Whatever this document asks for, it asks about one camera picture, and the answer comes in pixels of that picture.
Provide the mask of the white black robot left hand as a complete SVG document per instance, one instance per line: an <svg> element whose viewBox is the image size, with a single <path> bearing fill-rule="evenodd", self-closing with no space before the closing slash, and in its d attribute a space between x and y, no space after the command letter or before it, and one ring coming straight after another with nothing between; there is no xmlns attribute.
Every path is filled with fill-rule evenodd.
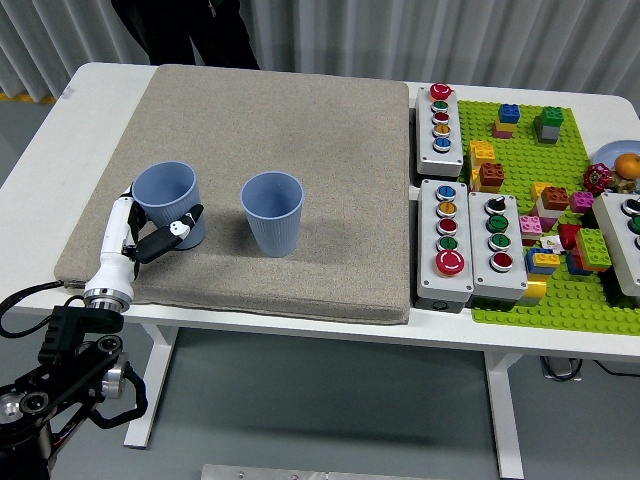
<svg viewBox="0 0 640 480"><path fill-rule="evenodd" d="M127 189L114 202L100 253L100 267L84 287L84 303L89 308L126 311L134 299L132 283L138 266L148 264L196 238L196 226L204 206L195 186L183 196L189 210L179 219L162 226L143 239L138 233L147 222L147 214Z"/></svg>

